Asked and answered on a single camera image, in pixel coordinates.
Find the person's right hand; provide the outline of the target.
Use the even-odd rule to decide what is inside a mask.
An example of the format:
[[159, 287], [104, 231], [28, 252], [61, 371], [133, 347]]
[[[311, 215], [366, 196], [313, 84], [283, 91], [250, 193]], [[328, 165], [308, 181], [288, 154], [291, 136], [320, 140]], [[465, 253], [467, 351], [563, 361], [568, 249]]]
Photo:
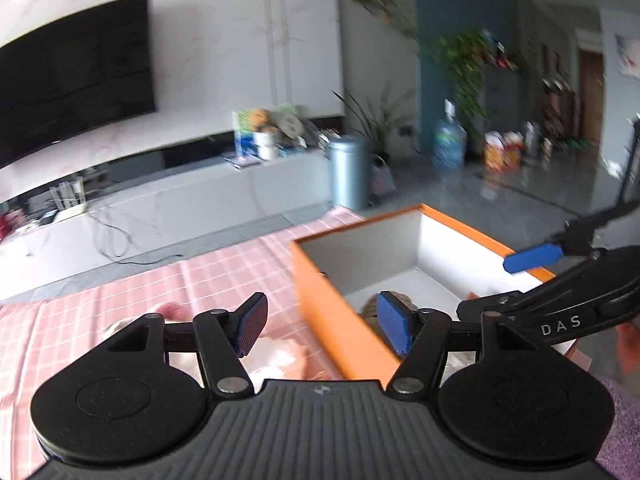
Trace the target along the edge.
[[640, 363], [640, 330], [635, 322], [626, 322], [616, 327], [616, 351], [620, 369], [632, 374]]

